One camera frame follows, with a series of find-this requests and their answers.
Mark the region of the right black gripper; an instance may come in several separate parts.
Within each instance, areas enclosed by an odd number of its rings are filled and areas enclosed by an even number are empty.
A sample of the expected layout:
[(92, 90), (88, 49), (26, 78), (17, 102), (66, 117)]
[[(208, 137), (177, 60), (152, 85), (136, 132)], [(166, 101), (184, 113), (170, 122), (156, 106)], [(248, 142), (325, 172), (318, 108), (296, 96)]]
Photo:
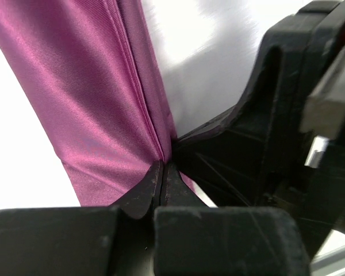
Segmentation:
[(267, 252), (315, 253), (345, 219), (345, 1), (313, 1), (273, 25), (258, 60), (275, 64), (259, 192), (275, 207)]

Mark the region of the purple cloth napkin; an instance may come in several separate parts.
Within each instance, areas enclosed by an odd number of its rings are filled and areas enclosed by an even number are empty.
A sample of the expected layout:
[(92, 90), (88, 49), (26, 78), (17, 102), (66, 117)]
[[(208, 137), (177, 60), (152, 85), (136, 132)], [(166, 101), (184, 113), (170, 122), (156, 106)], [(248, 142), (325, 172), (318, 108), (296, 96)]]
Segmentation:
[(107, 206), (177, 138), (140, 1), (0, 1), (0, 49), (82, 206)]

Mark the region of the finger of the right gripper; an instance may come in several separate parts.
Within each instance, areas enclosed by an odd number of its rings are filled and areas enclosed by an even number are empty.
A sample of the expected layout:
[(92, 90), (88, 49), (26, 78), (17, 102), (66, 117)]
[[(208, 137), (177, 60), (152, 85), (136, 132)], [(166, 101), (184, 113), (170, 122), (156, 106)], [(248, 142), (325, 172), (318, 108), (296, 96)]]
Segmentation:
[(173, 146), (172, 159), (218, 206), (253, 206), (281, 70), (278, 47), (261, 51), (238, 103)]

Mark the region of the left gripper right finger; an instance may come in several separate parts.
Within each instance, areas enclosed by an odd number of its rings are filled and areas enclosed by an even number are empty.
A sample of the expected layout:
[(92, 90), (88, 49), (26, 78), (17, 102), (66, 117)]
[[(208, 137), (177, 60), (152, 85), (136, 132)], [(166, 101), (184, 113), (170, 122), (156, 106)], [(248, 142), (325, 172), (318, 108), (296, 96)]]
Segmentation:
[(206, 206), (173, 164), (154, 213), (156, 275), (309, 275), (295, 221), (282, 209)]

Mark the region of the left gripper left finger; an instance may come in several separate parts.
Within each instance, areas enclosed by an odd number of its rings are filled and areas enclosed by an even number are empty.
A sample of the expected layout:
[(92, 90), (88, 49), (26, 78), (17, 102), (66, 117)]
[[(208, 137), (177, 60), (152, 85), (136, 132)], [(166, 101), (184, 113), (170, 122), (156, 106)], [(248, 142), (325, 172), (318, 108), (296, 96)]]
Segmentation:
[(0, 275), (152, 275), (163, 170), (110, 206), (0, 210)]

